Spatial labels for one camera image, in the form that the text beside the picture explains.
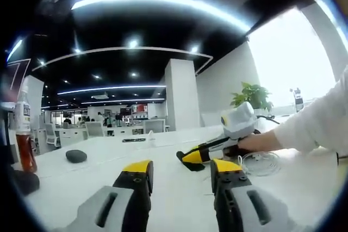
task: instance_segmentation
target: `ceiling light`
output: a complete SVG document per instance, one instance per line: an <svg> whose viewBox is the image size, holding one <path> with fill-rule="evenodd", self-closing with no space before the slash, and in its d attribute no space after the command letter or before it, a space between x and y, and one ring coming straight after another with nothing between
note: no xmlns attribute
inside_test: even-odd
<svg viewBox="0 0 348 232"><path fill-rule="evenodd" d="M138 45L139 45L139 43L138 43L137 40L132 40L132 41L129 42L128 47L129 47L129 48L135 48L135 47L137 47Z"/></svg>
<svg viewBox="0 0 348 232"><path fill-rule="evenodd" d="M114 101L100 101L100 102L85 102L81 104L90 103L119 103L119 102L142 102L142 101L163 101L164 98L151 98L151 99L129 99L129 100L114 100Z"/></svg>
<svg viewBox="0 0 348 232"><path fill-rule="evenodd" d="M82 90L68 91L68 92L59 92L57 93L57 95L66 95L68 93L76 93L76 92L90 92L90 91L101 91L101 90L112 90L112 89L131 89L131 88L166 88L166 86L165 85L112 86L112 87L82 89Z"/></svg>
<svg viewBox="0 0 348 232"><path fill-rule="evenodd" d="M45 107L41 107L41 108L42 108L42 109L46 109L46 108L61 107L61 106L68 106L68 104L59 104L59 105L54 105L54 106L45 106Z"/></svg>
<svg viewBox="0 0 348 232"><path fill-rule="evenodd" d="M213 16L216 16L222 20L225 20L228 23L231 23L234 26L239 27L243 31L249 31L251 29L245 22L233 17L232 15L223 12L222 10L213 7L212 5L206 4L203 1L199 0L82 0L76 2L71 9L77 9L80 7L84 7L86 5L99 3L99 2L129 2L129 1L156 1L156 2L167 2L172 4L179 4L191 7L193 9L197 9L206 13L209 13Z"/></svg>
<svg viewBox="0 0 348 232"><path fill-rule="evenodd" d="M198 46L192 46L191 53L197 53L198 52Z"/></svg>
<svg viewBox="0 0 348 232"><path fill-rule="evenodd" d="M14 48L12 49L12 51L10 52L9 56L7 57L7 60L10 60L11 56L13 55L13 53L20 47L20 45L22 44L23 40L20 40L17 42L17 44L14 46Z"/></svg>

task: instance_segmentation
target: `white cable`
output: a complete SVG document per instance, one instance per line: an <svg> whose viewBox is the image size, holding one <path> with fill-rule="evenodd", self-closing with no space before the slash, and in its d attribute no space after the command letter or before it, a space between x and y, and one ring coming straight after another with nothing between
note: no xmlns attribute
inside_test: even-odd
<svg viewBox="0 0 348 232"><path fill-rule="evenodd" d="M239 155L238 164L245 174L253 176L269 176L281 169L279 156L273 152L252 152L244 157Z"/></svg>

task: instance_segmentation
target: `black ceiling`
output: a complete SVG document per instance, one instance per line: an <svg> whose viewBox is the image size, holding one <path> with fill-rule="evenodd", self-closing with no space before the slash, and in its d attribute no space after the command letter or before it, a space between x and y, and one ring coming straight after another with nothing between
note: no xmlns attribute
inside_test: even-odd
<svg viewBox="0 0 348 232"><path fill-rule="evenodd" d="M207 60L194 54L152 50L122 50L80 54L61 59L41 68L40 61L51 61L73 53L96 48L122 47L136 37L141 46L199 52L214 59L208 66L245 41L247 32L212 15L192 8L166 3L98 3L76 10L79 0L42 0L36 8L22 46L11 61L31 58L29 73L45 82L42 106L63 103L82 106L96 92L57 96L58 92L90 87L159 84L171 58L194 61L198 70ZM308 0L202 0L221 8L252 27L252 30L276 14ZM136 78L130 73L136 72ZM155 89L107 91L115 99L132 99L134 93L151 98ZM165 98L165 91L160 95Z"/></svg>

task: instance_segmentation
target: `green leaves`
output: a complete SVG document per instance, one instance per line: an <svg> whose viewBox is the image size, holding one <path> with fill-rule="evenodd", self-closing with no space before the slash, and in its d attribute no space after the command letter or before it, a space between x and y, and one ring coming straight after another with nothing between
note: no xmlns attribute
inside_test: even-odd
<svg viewBox="0 0 348 232"><path fill-rule="evenodd" d="M232 93L234 96L230 105L238 107L243 102L249 102L254 109L267 109L270 111L273 107L271 102L267 101L270 92L258 84L241 83L242 93Z"/></svg>

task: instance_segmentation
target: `black mouse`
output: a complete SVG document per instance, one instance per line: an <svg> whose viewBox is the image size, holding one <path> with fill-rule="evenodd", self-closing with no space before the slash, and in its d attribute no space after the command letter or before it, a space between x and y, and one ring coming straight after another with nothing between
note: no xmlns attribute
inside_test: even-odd
<svg viewBox="0 0 348 232"><path fill-rule="evenodd" d="M80 163L87 159L87 154L80 151L79 149L72 149L65 153L67 160L71 163Z"/></svg>

